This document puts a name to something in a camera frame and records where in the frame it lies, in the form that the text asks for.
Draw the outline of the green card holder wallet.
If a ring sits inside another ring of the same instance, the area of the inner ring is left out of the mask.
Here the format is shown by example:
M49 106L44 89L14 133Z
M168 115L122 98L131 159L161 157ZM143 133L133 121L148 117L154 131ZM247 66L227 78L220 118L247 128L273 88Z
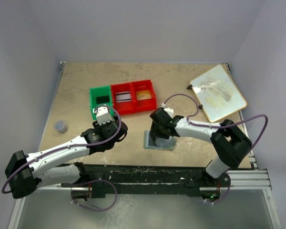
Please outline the green card holder wallet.
M157 149L157 150L173 150L177 140L174 137L169 139L152 137L150 131L144 132L143 147L144 149Z

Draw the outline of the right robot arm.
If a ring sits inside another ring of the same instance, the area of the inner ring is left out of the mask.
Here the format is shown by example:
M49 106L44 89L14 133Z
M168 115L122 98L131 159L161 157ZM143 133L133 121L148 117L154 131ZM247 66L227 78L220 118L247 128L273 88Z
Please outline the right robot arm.
M156 140L172 137L189 137L211 143L217 153L205 168L211 178L219 178L230 168L238 168L249 153L252 142L231 120L222 123L197 122L181 115L174 115L170 108L158 108L150 114L152 125L150 136Z

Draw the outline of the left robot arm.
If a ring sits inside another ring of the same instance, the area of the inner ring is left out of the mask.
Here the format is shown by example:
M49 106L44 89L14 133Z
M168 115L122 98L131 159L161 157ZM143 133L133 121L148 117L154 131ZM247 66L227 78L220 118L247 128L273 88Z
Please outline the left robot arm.
M127 131L127 125L119 120L104 125L93 122L93 128L59 146L27 155L17 151L5 168L7 181L1 191L19 199L44 186L83 182L88 178L83 166L69 166L67 162L112 149L126 137Z

